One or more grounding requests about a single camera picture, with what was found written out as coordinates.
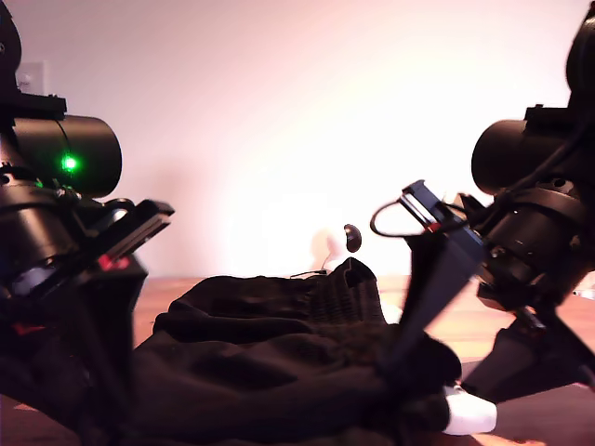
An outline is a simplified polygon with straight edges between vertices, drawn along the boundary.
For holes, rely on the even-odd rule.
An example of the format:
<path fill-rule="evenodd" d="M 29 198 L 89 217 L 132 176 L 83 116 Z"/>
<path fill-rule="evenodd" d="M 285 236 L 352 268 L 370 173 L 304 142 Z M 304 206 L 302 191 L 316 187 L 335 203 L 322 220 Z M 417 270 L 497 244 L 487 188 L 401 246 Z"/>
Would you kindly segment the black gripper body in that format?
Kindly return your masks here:
<path fill-rule="evenodd" d="M 1 215 L 1 319 L 41 321 L 43 306 L 101 255 L 132 255 L 169 224 L 164 202 L 78 202 Z"/>
<path fill-rule="evenodd" d="M 586 275 L 594 258 L 584 232 L 585 206 L 558 190 L 524 190 L 512 205 L 496 211 L 491 222 L 475 228 L 421 180 L 403 189 L 402 204 L 425 230 L 467 227 L 480 236 L 485 257 L 472 278 L 479 279 L 478 297 L 489 308 L 554 308 Z"/>

